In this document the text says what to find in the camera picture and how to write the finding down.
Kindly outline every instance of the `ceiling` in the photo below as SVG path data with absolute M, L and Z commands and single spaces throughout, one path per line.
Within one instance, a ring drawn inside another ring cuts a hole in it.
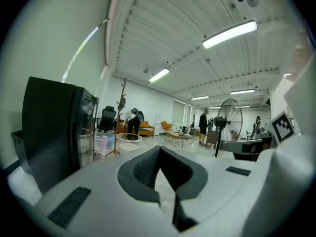
M 246 0 L 121 0 L 115 6 L 110 49 L 115 75 L 202 108 L 220 106 L 231 91 L 252 88 L 254 93 L 233 98 L 241 106 L 263 106 L 283 74 L 302 66 L 306 33 L 285 0 L 259 0 L 257 7 Z M 204 39 L 249 20 L 257 22 L 256 32 L 202 46 Z M 165 67 L 170 73 L 149 83 Z M 191 101 L 205 95 L 209 98 Z

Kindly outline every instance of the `fan stand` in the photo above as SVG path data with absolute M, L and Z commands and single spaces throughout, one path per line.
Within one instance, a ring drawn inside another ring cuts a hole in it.
M 119 101 L 119 103 L 122 101 L 122 98 L 126 95 L 126 94 L 124 95 L 124 89 L 125 89 L 126 80 L 127 80 L 127 78 L 124 78 L 124 84 L 121 84 L 121 85 L 123 86 L 123 90 L 122 90 L 122 94 L 121 94 L 121 96 L 120 96 L 120 101 Z M 104 157 L 107 157 L 108 155 L 110 155 L 110 154 L 112 154 L 112 153 L 114 153 L 115 156 L 116 156 L 117 154 L 120 155 L 120 152 L 117 151 L 117 134 L 118 134 L 118 129 L 119 129 L 119 119 L 120 119 L 120 110 L 118 110 L 117 126 L 116 126 L 116 128 L 115 128 L 114 150 L 111 151 L 111 152 L 109 152 L 109 153 L 108 153 L 106 156 L 104 156 Z
M 222 136 L 222 128 L 219 127 L 218 141 L 217 141 L 217 146 L 216 146 L 215 157 L 217 157 L 217 154 L 218 154 L 219 145 L 220 145 L 220 143 L 221 143 L 221 136 Z

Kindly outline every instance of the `white wall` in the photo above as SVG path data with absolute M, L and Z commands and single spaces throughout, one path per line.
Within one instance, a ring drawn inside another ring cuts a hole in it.
M 256 121 L 257 116 L 261 118 L 261 126 L 265 126 L 266 123 L 271 121 L 271 110 L 270 108 L 260 108 L 260 109 L 242 109 L 242 128 L 240 132 L 241 138 L 247 138 L 247 133 L 252 132 L 252 126 Z M 209 111 L 207 119 L 216 117 L 218 110 Z
M 122 78 L 115 76 L 111 78 L 107 92 L 100 99 L 99 110 L 104 109 L 106 106 L 113 106 L 117 110 L 117 102 L 120 100 L 122 91 L 121 83 L 123 83 Z M 125 119 L 125 113 L 128 110 L 136 108 L 143 112 L 145 120 L 151 126 L 155 125 L 157 113 L 160 113 L 161 121 L 171 123 L 173 100 L 176 98 L 129 80 L 126 81 L 124 93 L 126 94 L 126 105 L 122 111 L 121 119 Z
M 271 103 L 271 118 L 274 119 L 281 112 L 285 111 L 288 114 L 287 102 L 284 99 L 284 95 L 293 85 L 293 82 L 288 79 L 282 78 L 279 85 L 275 90 L 271 91 L 270 103 Z
M 11 27 L 0 55 L 0 152 L 16 157 L 11 132 L 21 129 L 29 76 L 61 81 L 73 55 L 106 17 L 109 0 L 30 0 Z M 105 25 L 84 46 L 66 83 L 94 94 L 105 66 Z

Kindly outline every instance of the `black chair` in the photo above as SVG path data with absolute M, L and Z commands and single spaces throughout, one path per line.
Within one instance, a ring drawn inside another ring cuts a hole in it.
M 248 131 L 246 131 L 247 134 L 247 140 L 250 138 L 252 140 L 253 135 L 255 134 L 255 131 L 252 131 L 251 135 Z
M 99 129 L 99 132 L 103 130 L 104 132 L 110 131 L 114 127 L 114 117 L 116 115 L 116 111 L 114 111 L 114 107 L 107 106 L 102 111 L 102 118 L 99 125 L 97 125 L 97 128 Z

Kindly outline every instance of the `black fan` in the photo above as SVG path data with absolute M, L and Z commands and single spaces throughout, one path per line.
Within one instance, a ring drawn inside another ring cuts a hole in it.
M 242 111 L 235 99 L 227 99 L 218 111 L 217 117 L 214 119 L 216 125 L 216 136 L 214 145 L 216 145 L 217 157 L 219 147 L 221 145 L 221 137 L 224 141 L 236 141 L 240 136 L 242 128 Z

